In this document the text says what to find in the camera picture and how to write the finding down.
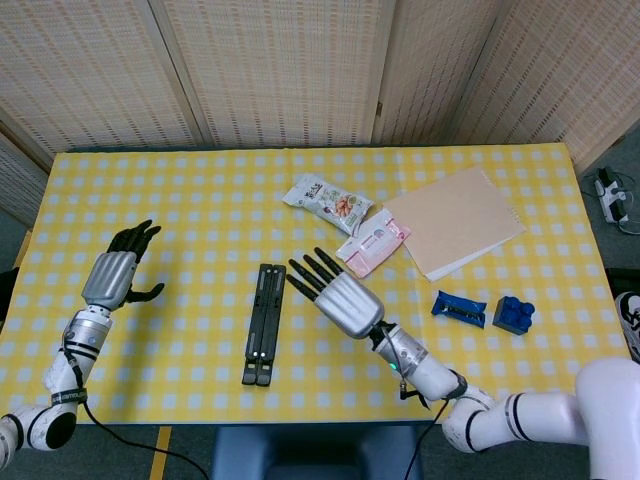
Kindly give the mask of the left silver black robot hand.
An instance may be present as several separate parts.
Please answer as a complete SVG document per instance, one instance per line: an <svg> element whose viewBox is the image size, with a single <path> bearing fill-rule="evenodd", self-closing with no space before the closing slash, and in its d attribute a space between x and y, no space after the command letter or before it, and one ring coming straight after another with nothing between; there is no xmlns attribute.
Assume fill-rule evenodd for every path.
<svg viewBox="0 0 640 480"><path fill-rule="evenodd" d="M149 291L132 288L136 270L153 237L161 230L148 219L139 225L121 230L110 242L107 250L96 259L82 291L87 305L96 305L109 311L125 303L149 302L160 295L164 283Z"/></svg>

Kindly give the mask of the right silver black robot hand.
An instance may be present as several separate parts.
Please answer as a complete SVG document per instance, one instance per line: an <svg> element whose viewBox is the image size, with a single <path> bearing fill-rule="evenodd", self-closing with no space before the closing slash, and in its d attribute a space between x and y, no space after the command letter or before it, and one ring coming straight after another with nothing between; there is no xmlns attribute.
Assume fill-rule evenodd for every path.
<svg viewBox="0 0 640 480"><path fill-rule="evenodd" d="M296 275L286 279L343 333L364 339L386 325L381 300L324 250L315 247L302 260L288 260Z"/></svg>

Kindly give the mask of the black folding stand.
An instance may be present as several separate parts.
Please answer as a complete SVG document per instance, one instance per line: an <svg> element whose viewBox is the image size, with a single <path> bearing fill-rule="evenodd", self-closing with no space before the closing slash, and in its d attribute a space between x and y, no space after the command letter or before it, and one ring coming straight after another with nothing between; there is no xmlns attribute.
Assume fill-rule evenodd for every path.
<svg viewBox="0 0 640 480"><path fill-rule="evenodd" d="M244 354L243 385L271 384L285 275L284 265L260 265Z"/></svg>

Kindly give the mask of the yellow white checkered tablecloth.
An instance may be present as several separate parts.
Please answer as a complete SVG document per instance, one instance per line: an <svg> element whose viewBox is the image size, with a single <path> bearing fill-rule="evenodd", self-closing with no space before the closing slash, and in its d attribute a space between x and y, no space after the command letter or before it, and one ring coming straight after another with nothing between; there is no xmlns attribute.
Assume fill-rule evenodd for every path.
<svg viewBox="0 0 640 480"><path fill-rule="evenodd" d="M561 144L384 149L61 154L0 333L0 415L49 400L43 378L83 305L97 256L120 230L161 226L134 279L164 283L116 311L87 389L109 423L389 421L426 417L401 400L368 342L344 335L287 288L269 387L241 382L258 268L334 253L342 232L286 205L305 173L376 204L480 167L526 231L437 282L405 249L366 279L442 363L502 398L571 391L588 362L627 352L568 150ZM486 304L478 328L431 309L438 291ZM534 305L523 335L492 324L498 301Z"/></svg>

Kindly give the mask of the pink wet wipes pack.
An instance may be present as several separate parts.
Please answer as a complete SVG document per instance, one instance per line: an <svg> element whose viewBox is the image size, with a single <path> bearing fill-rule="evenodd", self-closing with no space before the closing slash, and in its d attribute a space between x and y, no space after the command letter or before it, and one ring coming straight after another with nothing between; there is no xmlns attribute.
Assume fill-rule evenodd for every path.
<svg viewBox="0 0 640 480"><path fill-rule="evenodd" d="M386 261L411 235L411 229L398 224L393 214L381 209L364 221L336 256L358 277L365 278Z"/></svg>

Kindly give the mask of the white nut snack bag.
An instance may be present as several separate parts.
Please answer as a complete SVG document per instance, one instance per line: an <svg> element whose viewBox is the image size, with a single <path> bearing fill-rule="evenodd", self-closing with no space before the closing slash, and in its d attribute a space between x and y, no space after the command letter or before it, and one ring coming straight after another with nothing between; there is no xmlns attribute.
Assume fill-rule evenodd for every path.
<svg viewBox="0 0 640 480"><path fill-rule="evenodd" d="M284 195L289 206L303 208L354 236L373 201L333 185L314 174L304 174Z"/></svg>

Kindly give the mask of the blue snack wrapper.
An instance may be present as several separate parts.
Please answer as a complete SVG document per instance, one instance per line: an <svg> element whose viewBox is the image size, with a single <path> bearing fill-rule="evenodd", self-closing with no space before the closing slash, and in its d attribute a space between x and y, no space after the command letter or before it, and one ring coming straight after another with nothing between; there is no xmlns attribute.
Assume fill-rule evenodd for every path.
<svg viewBox="0 0 640 480"><path fill-rule="evenodd" d="M439 290L431 314L434 316L443 315L478 328L484 328L485 310L486 304L484 302L473 301Z"/></svg>

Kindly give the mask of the beige cover paper notebook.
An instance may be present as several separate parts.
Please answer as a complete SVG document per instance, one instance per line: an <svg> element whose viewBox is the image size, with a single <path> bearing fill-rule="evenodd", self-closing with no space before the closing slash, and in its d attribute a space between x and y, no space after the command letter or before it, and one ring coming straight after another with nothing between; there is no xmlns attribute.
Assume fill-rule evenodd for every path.
<svg viewBox="0 0 640 480"><path fill-rule="evenodd" d="M405 245L420 272L436 282L524 233L516 210L479 167L384 202L411 230Z"/></svg>

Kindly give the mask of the blue building block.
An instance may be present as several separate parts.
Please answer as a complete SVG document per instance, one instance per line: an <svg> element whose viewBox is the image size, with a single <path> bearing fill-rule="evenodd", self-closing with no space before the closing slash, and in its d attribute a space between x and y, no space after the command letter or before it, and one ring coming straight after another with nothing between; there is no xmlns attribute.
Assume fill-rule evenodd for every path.
<svg viewBox="0 0 640 480"><path fill-rule="evenodd" d="M512 334L523 335L532 326L535 307L517 297L504 296L497 305L492 324Z"/></svg>

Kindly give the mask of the yellow floor tape strip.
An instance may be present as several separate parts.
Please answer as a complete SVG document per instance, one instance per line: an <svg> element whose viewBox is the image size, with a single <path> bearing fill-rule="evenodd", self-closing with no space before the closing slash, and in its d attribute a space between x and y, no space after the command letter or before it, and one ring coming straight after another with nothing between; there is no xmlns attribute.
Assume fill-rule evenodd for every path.
<svg viewBox="0 0 640 480"><path fill-rule="evenodd" d="M170 443L172 433L171 426L160 426L156 439L157 451L154 453L151 470L149 474L149 480L163 480L166 461L168 455L164 453L167 450Z"/></svg>

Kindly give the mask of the woven folding screen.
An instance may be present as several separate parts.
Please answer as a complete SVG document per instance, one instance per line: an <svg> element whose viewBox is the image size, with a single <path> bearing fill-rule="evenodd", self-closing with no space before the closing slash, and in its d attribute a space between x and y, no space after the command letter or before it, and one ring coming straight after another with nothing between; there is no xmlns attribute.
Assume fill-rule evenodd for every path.
<svg viewBox="0 0 640 480"><path fill-rule="evenodd" d="M638 123L640 0L0 0L26 226L60 152L562 142L583 171Z"/></svg>

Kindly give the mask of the white black sneaker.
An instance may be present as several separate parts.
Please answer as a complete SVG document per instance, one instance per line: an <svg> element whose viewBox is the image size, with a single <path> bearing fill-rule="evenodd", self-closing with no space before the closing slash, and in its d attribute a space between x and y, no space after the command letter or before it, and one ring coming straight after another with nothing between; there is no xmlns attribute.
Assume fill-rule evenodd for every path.
<svg viewBox="0 0 640 480"><path fill-rule="evenodd" d="M631 358L640 364L640 294L621 293L616 297L615 305Z"/></svg>

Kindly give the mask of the white power strip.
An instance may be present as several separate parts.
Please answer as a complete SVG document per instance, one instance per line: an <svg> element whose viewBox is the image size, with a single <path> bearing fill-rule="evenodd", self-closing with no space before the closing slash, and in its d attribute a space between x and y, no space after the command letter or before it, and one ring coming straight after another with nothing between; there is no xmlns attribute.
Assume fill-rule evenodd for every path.
<svg viewBox="0 0 640 480"><path fill-rule="evenodd" d="M598 168L594 187L605 221L609 224L628 222L625 206L628 190L622 186L620 177L610 167Z"/></svg>

